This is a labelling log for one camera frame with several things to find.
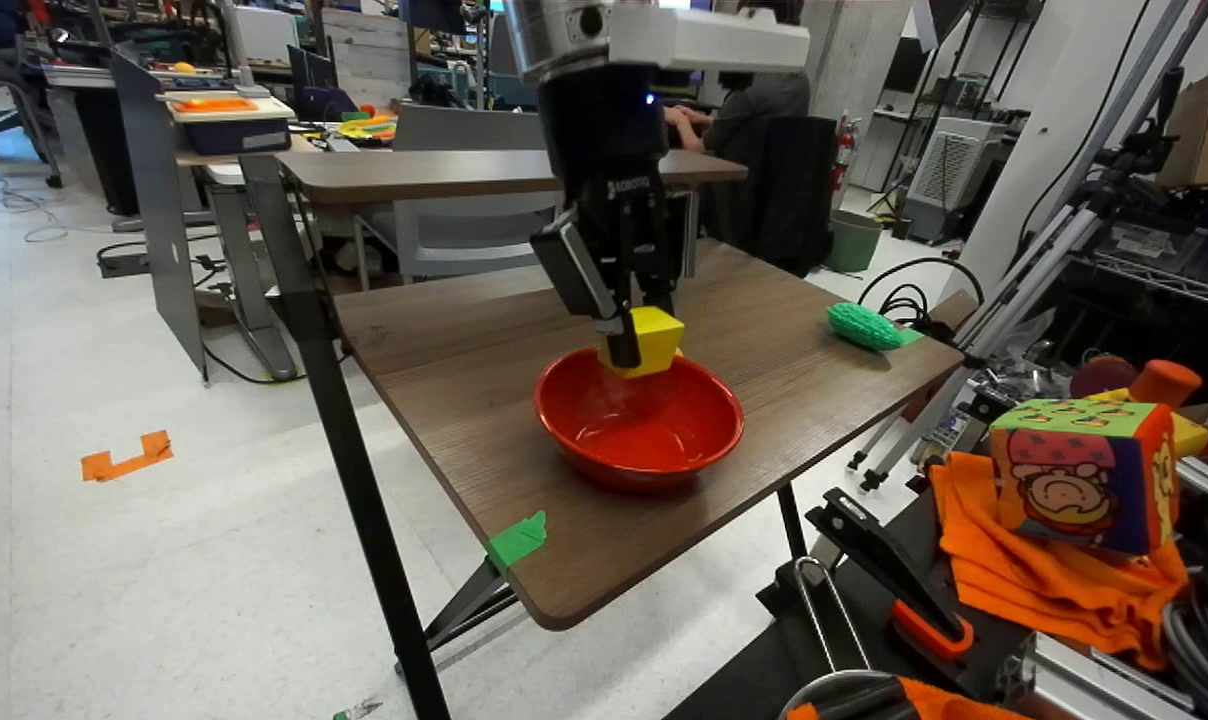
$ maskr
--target white floor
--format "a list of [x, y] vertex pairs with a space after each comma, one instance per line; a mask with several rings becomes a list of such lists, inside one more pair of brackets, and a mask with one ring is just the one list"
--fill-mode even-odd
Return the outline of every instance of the white floor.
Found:
[[[411, 715], [310, 387], [204, 385], [149, 277], [98, 277], [104, 204], [50, 190], [20, 136], [0, 155], [0, 720], [325, 720], [375, 693], [372, 715]], [[884, 240], [876, 267], [905, 256], [921, 249]], [[235, 336], [216, 348], [253, 367]], [[357, 367], [349, 385], [431, 614], [479, 544]], [[79, 479], [79, 454], [134, 454], [152, 426], [168, 462]], [[831, 483], [842, 454], [802, 503]], [[893, 516], [908, 492], [897, 475], [863, 499]], [[752, 590], [779, 561], [762, 503], [571, 632], [505, 611], [442, 654], [443, 693], [478, 720], [666, 715], [768, 623]]]

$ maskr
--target table top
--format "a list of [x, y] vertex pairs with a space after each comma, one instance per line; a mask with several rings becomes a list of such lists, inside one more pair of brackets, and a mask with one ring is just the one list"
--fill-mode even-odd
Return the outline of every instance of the table top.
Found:
[[[562, 188], [549, 150], [282, 150], [282, 163], [318, 207]], [[668, 150], [662, 177], [668, 188], [691, 188], [745, 179], [747, 169], [706, 150]]]
[[593, 614], [959, 363], [937, 341], [893, 357], [842, 345], [827, 303], [835, 296], [706, 243], [676, 296], [684, 350], [742, 394], [745, 439], [676, 494], [618, 494], [571, 475], [535, 422], [543, 363], [595, 345], [541, 267], [335, 296], [357, 361], [484, 548], [549, 516], [543, 548], [509, 571], [543, 626]]

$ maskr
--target box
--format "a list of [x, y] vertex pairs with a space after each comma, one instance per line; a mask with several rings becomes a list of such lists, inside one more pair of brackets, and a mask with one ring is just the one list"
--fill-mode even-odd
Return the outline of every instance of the box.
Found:
[[1189, 82], [1169, 114], [1169, 136], [1178, 136], [1162, 182], [1164, 188], [1206, 188], [1208, 182], [1208, 77]]
[[1164, 403], [1030, 401], [994, 422], [1006, 527], [1147, 555], [1172, 544]]

